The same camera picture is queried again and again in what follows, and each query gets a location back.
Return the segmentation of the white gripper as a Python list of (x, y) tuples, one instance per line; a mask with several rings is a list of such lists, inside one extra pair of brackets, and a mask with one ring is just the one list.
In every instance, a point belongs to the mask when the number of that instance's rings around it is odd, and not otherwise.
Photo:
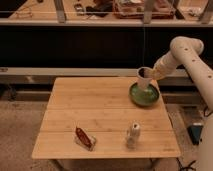
[(148, 68), (153, 80), (160, 80), (171, 74), (174, 66), (171, 58), (161, 57), (157, 60), (154, 68)]

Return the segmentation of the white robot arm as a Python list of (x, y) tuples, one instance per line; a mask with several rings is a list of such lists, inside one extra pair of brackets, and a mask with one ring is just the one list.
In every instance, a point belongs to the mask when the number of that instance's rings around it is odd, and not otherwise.
[(204, 123), (198, 148), (196, 171), (213, 171), (213, 69), (199, 55), (204, 50), (200, 39), (178, 36), (170, 42), (170, 50), (160, 57), (146, 74), (160, 80), (183, 65), (208, 106), (211, 114)]

